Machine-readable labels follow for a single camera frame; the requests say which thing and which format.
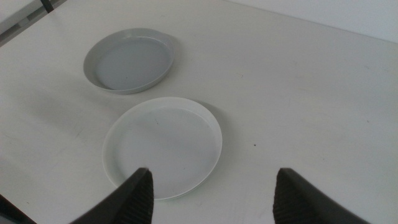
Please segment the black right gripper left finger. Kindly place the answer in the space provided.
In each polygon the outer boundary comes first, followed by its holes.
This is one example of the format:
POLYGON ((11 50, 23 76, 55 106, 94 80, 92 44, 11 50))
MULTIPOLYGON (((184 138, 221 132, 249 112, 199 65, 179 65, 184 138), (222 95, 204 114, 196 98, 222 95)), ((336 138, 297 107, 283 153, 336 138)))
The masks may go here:
POLYGON ((152 172, 139 168, 114 192, 73 224, 151 224, 154 211, 152 172))

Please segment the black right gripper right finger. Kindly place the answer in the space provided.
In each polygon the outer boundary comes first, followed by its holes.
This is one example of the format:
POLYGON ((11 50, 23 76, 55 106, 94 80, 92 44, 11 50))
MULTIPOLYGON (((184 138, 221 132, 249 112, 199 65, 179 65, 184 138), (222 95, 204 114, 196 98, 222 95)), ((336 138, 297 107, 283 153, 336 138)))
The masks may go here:
POLYGON ((366 223, 291 168, 279 169, 274 191, 276 223, 366 223))

